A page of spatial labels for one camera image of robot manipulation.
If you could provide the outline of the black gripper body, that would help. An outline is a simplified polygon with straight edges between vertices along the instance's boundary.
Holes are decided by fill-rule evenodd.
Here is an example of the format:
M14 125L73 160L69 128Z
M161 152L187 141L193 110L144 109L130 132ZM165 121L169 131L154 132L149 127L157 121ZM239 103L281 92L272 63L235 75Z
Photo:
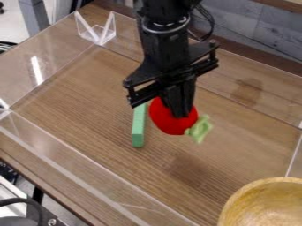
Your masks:
M215 40L188 43L188 21L184 18L169 25L156 24L146 17L137 21L144 58L122 81L132 107L158 96L161 79L196 79L217 66L217 43Z

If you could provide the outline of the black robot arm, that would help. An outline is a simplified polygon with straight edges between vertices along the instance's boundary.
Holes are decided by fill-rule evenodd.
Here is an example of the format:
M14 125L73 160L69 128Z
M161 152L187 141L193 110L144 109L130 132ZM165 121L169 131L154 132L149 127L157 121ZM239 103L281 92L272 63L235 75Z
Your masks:
M122 87L132 107L158 99L176 118L193 107L196 78L217 67L216 41L188 42L191 11L205 12L201 0L142 0L136 28L142 62L125 77Z

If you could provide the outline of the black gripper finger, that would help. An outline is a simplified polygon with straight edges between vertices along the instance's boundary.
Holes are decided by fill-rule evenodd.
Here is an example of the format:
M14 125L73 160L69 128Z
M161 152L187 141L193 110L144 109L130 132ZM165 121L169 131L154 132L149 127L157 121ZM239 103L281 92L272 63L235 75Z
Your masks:
M170 110L172 116L175 118L187 117L193 106L196 79L161 79L160 85L162 89L158 96L164 106Z

